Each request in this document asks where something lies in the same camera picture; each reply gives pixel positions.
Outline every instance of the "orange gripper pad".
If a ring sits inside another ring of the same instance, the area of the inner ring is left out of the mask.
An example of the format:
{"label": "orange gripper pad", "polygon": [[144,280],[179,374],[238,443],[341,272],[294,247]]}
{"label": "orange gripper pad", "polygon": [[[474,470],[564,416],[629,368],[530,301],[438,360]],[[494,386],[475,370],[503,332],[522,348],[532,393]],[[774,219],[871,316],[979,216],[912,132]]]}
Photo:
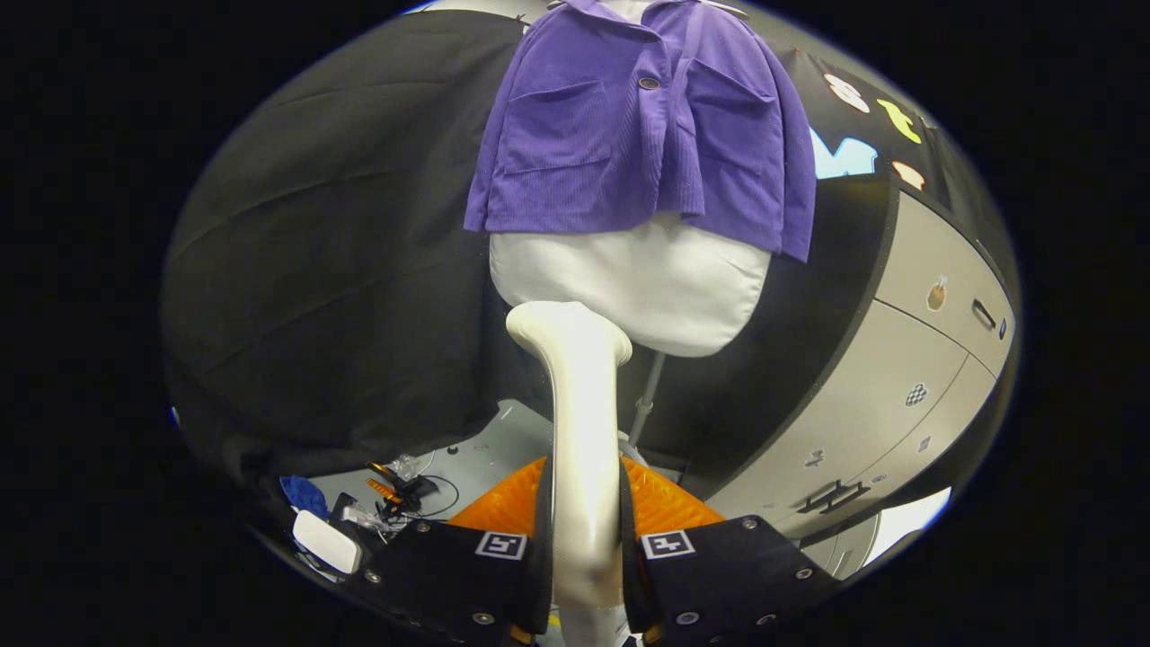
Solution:
{"label": "orange gripper pad", "polygon": [[535,493],[539,490],[544,456],[520,468],[447,523],[477,531],[526,534],[535,532]]}
{"label": "orange gripper pad", "polygon": [[670,479],[623,456],[631,480],[635,536],[696,529],[723,522],[722,515]]}
{"label": "orange gripper pad", "polygon": [[[466,529],[526,534],[535,532],[535,498],[546,457],[504,479],[447,523]],[[623,457],[635,508],[635,534],[693,529],[722,522],[721,515],[667,478]]]}

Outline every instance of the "white mannequin torso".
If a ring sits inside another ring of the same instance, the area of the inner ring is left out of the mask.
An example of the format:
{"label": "white mannequin torso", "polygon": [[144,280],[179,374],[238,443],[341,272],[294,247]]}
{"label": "white mannequin torso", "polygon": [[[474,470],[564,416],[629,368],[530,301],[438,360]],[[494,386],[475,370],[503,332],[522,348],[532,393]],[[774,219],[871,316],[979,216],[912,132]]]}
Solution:
{"label": "white mannequin torso", "polygon": [[[650,0],[599,0],[638,23]],[[746,325],[770,252],[659,211],[624,231],[492,232],[491,276],[504,300],[580,301],[632,342],[680,357],[721,351]]]}

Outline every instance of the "plastic bag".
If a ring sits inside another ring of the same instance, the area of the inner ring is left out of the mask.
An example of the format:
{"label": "plastic bag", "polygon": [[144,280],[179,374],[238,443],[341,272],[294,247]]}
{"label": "plastic bag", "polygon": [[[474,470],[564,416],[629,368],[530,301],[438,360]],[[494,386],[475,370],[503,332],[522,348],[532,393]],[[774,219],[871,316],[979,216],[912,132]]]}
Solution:
{"label": "plastic bag", "polygon": [[361,529],[368,529],[377,532],[390,532],[391,527],[384,523],[383,519],[377,517],[374,513],[368,513],[359,504],[345,506],[343,518],[348,521]]}
{"label": "plastic bag", "polygon": [[409,454],[400,454],[399,459],[388,464],[388,468],[405,482],[409,482],[419,476],[419,461]]}

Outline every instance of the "cable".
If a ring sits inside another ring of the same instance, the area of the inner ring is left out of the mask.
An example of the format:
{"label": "cable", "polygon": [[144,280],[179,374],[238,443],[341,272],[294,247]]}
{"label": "cable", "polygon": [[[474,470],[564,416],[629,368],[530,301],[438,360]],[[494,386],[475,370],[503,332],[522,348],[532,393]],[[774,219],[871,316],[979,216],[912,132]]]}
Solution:
{"label": "cable", "polygon": [[446,513],[447,510],[451,510],[457,503],[459,503],[459,488],[455,487],[455,484],[448,482],[447,479],[445,479],[443,477],[436,477],[434,475],[428,475],[427,477],[423,477],[423,478],[425,478],[425,479],[438,479],[438,480],[440,480],[440,482],[450,485],[451,488],[455,491],[455,500],[451,502],[451,506],[447,506],[443,510],[436,510],[435,513],[428,513],[427,515],[415,515],[415,517],[412,517],[412,518],[415,518],[415,519],[427,519],[428,517],[434,517],[436,515],[442,515],[442,514]]}
{"label": "cable", "polygon": [[436,452],[439,452],[439,450],[438,450],[438,449],[432,449],[432,450],[431,450],[431,460],[430,460],[430,461],[428,461],[428,464],[427,464],[427,465],[424,465],[422,470],[420,470],[419,472],[415,472],[415,476],[416,476],[416,477],[417,477],[417,476],[420,476],[420,475],[422,475],[423,472],[425,472],[425,471],[427,471],[427,469],[428,469],[428,468],[430,468],[432,463],[435,463],[435,453],[436,453]]}
{"label": "cable", "polygon": [[397,529],[396,527],[396,523],[392,522],[392,519],[396,518],[396,515],[388,515],[388,511],[384,509],[384,507],[378,501],[375,502],[375,514],[376,514],[376,517],[378,517],[379,521],[383,522],[383,524],[385,526],[388,526],[388,532],[399,532],[399,531],[404,530],[404,526],[407,525],[407,523],[404,522],[404,524],[400,525]]}

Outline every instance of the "white mannequin neck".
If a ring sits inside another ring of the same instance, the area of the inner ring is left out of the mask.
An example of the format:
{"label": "white mannequin neck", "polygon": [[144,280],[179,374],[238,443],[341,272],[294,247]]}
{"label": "white mannequin neck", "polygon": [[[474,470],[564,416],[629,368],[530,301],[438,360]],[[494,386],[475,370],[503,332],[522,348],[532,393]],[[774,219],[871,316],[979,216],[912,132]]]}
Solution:
{"label": "white mannequin neck", "polygon": [[627,22],[638,24],[643,20],[643,10],[654,0],[598,0],[598,2],[619,14]]}

